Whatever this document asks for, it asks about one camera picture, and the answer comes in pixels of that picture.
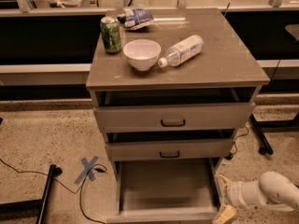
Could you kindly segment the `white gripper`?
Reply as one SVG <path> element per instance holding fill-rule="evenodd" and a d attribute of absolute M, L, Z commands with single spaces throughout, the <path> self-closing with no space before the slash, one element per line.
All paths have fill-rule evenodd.
<path fill-rule="evenodd" d="M 227 192 L 227 199 L 231 205 L 226 204 L 221 207 L 220 212 L 213 220 L 213 224 L 230 224 L 237 213 L 235 207 L 247 209 L 260 203 L 261 192 L 257 181 L 232 182 L 221 174 L 216 175 L 216 177 L 221 191 L 223 193 Z"/>

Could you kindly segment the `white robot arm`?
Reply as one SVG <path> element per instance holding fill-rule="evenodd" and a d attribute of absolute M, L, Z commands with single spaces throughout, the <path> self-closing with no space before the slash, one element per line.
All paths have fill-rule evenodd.
<path fill-rule="evenodd" d="M 299 209 L 299 187 L 277 172 L 265 172 L 254 181 L 231 181 L 216 175 L 221 186 L 221 209 L 213 224 L 231 224 L 238 210 L 261 207 L 276 211 Z"/>

